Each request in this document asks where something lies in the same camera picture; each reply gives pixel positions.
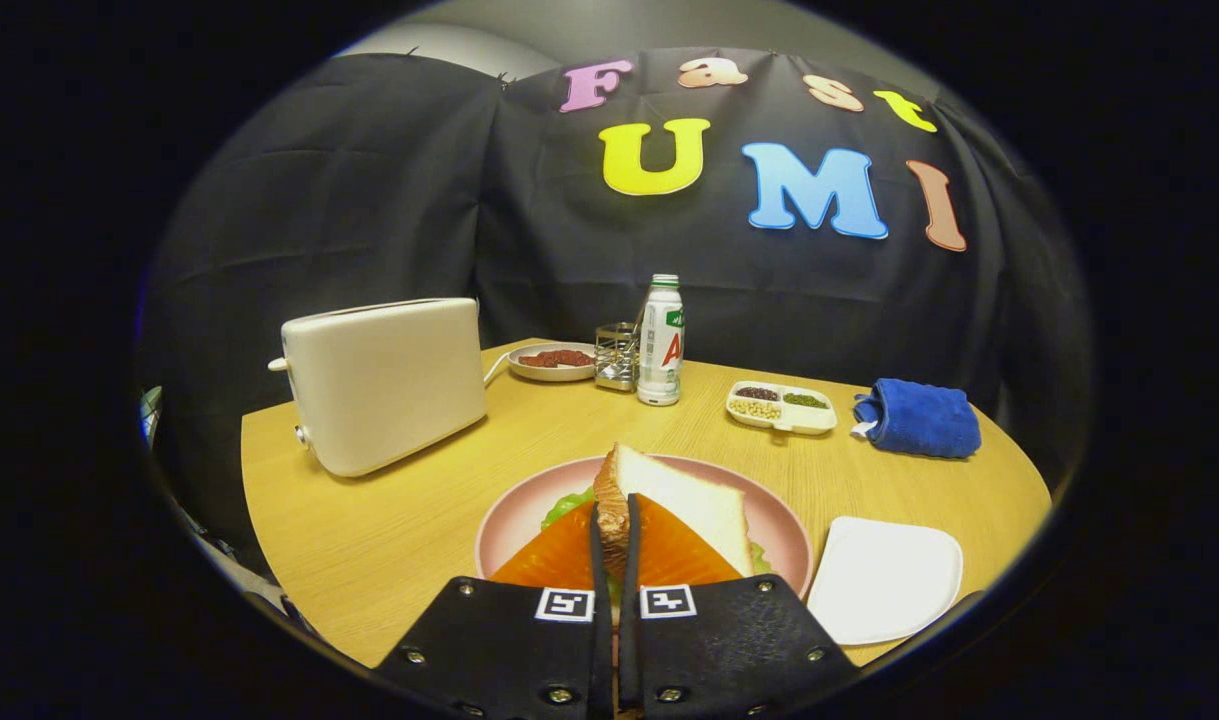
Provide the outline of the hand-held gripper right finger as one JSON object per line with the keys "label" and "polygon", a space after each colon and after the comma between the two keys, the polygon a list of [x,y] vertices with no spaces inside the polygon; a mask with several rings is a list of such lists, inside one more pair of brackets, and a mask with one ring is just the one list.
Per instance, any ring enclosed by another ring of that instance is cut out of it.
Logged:
{"label": "hand-held gripper right finger", "polygon": [[697,538],[645,495],[629,496],[619,625],[619,703],[645,719],[787,719],[809,714],[859,669],[775,574],[645,582],[661,560],[709,560]]}

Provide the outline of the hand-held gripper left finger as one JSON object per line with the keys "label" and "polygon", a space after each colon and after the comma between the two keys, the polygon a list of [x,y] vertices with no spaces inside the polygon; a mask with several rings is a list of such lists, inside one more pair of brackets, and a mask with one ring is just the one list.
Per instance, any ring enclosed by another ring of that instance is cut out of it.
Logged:
{"label": "hand-held gripper left finger", "polygon": [[581,503],[560,528],[560,549],[589,570],[522,585],[452,577],[373,670],[427,711],[449,719],[610,719],[612,603],[597,506]]}

